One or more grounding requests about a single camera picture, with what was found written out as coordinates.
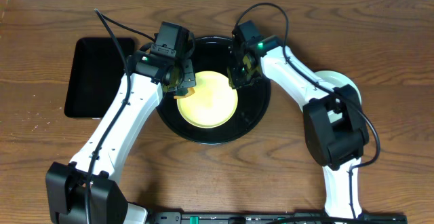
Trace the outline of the yellow plate with sauce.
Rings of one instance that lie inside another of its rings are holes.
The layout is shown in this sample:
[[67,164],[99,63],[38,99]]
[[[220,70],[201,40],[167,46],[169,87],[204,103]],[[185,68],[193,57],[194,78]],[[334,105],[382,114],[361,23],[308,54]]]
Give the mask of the yellow plate with sauce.
[[238,93],[229,85],[227,76],[215,71],[195,74],[194,93],[177,99],[181,116],[198,128],[215,128],[228,122],[235,114]]

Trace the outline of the yellow green scrub sponge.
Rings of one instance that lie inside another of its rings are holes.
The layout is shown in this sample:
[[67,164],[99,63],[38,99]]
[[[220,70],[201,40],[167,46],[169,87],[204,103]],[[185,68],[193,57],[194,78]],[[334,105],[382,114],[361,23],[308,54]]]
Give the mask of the yellow green scrub sponge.
[[189,97],[195,93],[194,87],[178,89],[174,92],[174,99]]

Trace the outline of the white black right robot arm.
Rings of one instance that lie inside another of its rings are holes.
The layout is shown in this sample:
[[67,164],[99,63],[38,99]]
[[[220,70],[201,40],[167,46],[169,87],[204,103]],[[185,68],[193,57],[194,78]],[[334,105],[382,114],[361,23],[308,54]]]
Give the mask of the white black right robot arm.
[[234,88],[250,86],[266,77],[281,86],[302,111],[305,143],[323,168],[325,212],[330,217],[356,219],[358,200],[356,165],[369,140],[359,90],[346,76],[312,72],[277,36],[264,37],[252,21],[235,26],[230,47],[235,61],[228,68]]

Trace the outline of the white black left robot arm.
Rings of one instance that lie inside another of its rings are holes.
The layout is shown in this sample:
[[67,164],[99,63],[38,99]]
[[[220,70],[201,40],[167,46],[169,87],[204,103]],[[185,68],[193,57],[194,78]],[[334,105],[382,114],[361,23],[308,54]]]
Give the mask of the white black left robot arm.
[[194,50],[191,31],[162,22],[154,42],[122,58],[125,73],[95,132],[68,164],[54,162],[47,171],[52,223],[145,223],[147,209],[128,202],[119,188],[123,167],[163,95],[192,94]]

